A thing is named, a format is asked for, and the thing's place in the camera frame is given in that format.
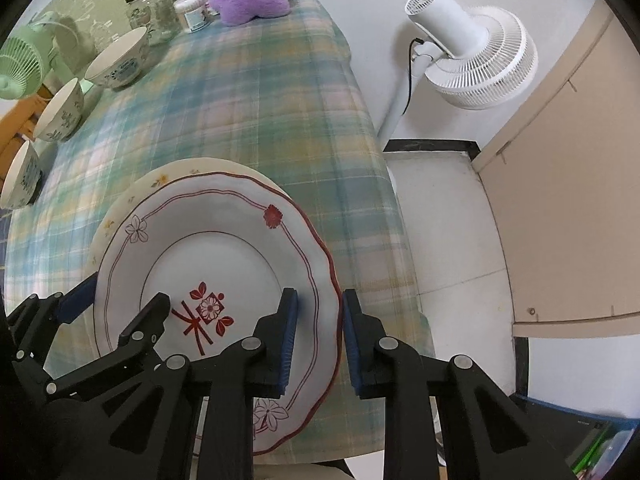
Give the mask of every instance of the floor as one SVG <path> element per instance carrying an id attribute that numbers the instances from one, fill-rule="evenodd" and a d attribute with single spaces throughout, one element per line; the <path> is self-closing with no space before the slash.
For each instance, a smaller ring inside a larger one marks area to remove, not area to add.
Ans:
<path id="1" fill-rule="evenodd" d="M 385 158 L 396 178 L 436 357 L 469 355 L 505 393 L 513 393 L 509 279 L 494 216 L 468 156 L 406 152 Z M 347 462 L 357 480 L 380 480 L 383 456 Z"/>

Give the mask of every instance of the standing fan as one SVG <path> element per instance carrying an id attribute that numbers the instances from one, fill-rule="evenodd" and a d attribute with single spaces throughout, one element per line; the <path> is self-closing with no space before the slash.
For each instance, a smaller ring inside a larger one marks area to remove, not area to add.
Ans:
<path id="1" fill-rule="evenodd" d="M 48 12 L 41 21 L 18 28 L 4 42 L 0 48 L 0 99 L 35 94 L 52 69 L 63 84 L 74 78 L 54 42 L 55 30 L 68 28 L 59 19 L 57 13 Z"/>
<path id="2" fill-rule="evenodd" d="M 522 22 L 499 7 L 463 9 L 454 0 L 409 0 L 404 11 L 431 41 L 413 49 L 378 132 L 384 148 L 423 75 L 450 104 L 483 110 L 521 94 L 538 68 L 538 52 Z"/>

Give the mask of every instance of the ceramic bowl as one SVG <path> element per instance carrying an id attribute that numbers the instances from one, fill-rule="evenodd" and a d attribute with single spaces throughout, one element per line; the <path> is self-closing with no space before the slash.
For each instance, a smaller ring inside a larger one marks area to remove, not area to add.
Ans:
<path id="1" fill-rule="evenodd" d="M 142 72 L 148 54 L 146 27 L 134 28 L 98 54 L 86 69 L 84 78 L 106 88 L 128 85 Z"/>
<path id="2" fill-rule="evenodd" d="M 78 78 L 64 85 L 49 101 L 33 135 L 42 140 L 53 142 L 71 135 L 82 118 L 84 96 Z"/>
<path id="3" fill-rule="evenodd" d="M 40 160 L 30 141 L 15 154 L 0 194 L 0 208 L 20 209 L 26 206 L 36 191 L 40 179 Z"/>

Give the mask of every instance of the beige door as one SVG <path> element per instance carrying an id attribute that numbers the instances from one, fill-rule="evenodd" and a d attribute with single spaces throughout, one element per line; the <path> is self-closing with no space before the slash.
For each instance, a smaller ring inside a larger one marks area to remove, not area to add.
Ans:
<path id="1" fill-rule="evenodd" d="M 516 322 L 640 312 L 640 56 L 614 20 L 480 175 Z"/>

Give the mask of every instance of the red-rimmed plate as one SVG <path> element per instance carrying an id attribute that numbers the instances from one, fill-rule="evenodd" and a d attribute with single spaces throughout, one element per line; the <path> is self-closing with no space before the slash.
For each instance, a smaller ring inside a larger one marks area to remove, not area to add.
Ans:
<path id="1" fill-rule="evenodd" d="M 295 288 L 289 386 L 279 400 L 254 401 L 254 452 L 273 450 L 309 421 L 337 370 L 340 289 L 328 250 L 290 198 L 251 176 L 195 171 L 155 182 L 119 224 L 107 214 L 104 255 L 90 256 L 98 352 L 112 351 L 135 314 L 164 292 L 172 310 L 158 354 L 217 355 L 276 311 L 284 287 Z"/>

